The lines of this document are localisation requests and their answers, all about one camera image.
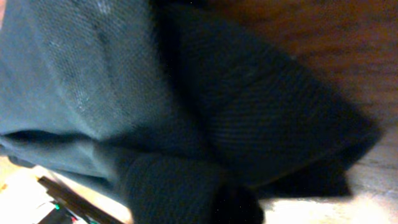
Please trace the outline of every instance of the dark green fabric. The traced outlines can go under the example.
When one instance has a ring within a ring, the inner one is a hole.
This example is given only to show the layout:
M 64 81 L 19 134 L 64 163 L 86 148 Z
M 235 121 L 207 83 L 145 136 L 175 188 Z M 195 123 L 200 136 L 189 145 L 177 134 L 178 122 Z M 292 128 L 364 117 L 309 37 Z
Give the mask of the dark green fabric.
M 136 223 L 209 223 L 222 186 L 257 189 L 377 139 L 288 55 L 189 4 L 6 10 L 1 152 L 115 198 Z

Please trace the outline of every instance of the knit fabric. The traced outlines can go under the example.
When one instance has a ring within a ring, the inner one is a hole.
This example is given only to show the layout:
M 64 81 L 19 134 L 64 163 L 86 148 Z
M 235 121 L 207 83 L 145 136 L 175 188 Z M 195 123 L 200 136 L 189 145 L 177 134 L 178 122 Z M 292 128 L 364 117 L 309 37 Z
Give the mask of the knit fabric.
M 0 46 L 1 153 L 115 198 L 136 223 L 209 223 L 221 186 L 352 164 L 379 134 L 306 68 L 193 6 L 9 1 Z

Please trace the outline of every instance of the dark teal cloth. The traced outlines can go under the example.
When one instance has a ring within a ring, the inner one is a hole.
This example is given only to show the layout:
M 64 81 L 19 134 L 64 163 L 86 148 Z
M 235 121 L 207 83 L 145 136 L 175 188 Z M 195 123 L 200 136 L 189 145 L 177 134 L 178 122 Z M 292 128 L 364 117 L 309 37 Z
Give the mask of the dark teal cloth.
M 221 186 L 352 163 L 378 135 L 288 55 L 189 4 L 9 1 L 0 49 L 2 153 L 136 223 L 209 223 Z

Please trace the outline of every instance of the folded cloth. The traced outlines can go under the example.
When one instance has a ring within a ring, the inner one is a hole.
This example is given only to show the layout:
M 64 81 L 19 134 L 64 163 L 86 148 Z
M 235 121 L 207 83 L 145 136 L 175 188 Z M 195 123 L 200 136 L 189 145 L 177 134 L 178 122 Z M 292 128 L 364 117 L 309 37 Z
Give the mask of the folded cloth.
M 136 223 L 216 223 L 241 203 L 231 216 L 261 222 L 242 186 L 316 189 L 286 186 L 379 136 L 288 55 L 189 4 L 14 0 L 0 45 L 1 153 L 115 198 Z

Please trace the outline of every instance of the wooden surface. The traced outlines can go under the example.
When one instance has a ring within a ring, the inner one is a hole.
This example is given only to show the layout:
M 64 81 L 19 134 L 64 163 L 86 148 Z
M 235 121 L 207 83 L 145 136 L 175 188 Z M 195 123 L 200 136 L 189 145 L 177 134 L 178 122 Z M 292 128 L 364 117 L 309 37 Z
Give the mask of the wooden surface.
M 211 0 L 384 127 L 398 121 L 398 1 Z

